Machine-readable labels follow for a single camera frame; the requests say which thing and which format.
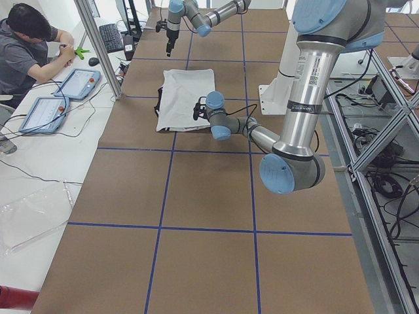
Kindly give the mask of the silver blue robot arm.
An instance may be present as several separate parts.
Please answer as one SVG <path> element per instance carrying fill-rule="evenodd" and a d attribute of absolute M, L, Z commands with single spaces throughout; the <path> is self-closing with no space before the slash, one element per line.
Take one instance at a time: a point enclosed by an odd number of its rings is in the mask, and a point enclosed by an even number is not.
<path fill-rule="evenodd" d="M 338 56 L 378 46 L 384 36 L 388 1 L 297 1 L 291 24 L 299 48 L 281 135 L 251 117 L 227 115 L 222 93 L 206 96 L 210 130 L 216 140 L 241 133 L 267 151 L 259 164 L 266 188 L 288 194 L 312 188 L 325 175 L 325 164 L 311 149 L 330 74 Z"/>
<path fill-rule="evenodd" d="M 212 31 L 212 28 L 227 18 L 236 14 L 245 14 L 251 1 L 230 1 L 227 4 L 210 11 L 203 15 L 196 1 L 170 1 L 168 6 L 168 16 L 156 23 L 156 32 L 161 29 L 166 30 L 168 43 L 166 45 L 166 55 L 171 56 L 175 48 L 175 42 L 179 38 L 181 20 L 187 18 L 192 24 L 197 34 L 206 37 Z"/>

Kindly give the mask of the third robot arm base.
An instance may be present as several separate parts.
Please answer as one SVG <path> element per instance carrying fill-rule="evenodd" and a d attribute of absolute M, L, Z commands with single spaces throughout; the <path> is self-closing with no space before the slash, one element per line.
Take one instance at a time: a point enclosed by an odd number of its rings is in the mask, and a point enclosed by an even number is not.
<path fill-rule="evenodd" d="M 395 79 L 418 79 L 418 46 L 407 57 L 388 57 Z"/>

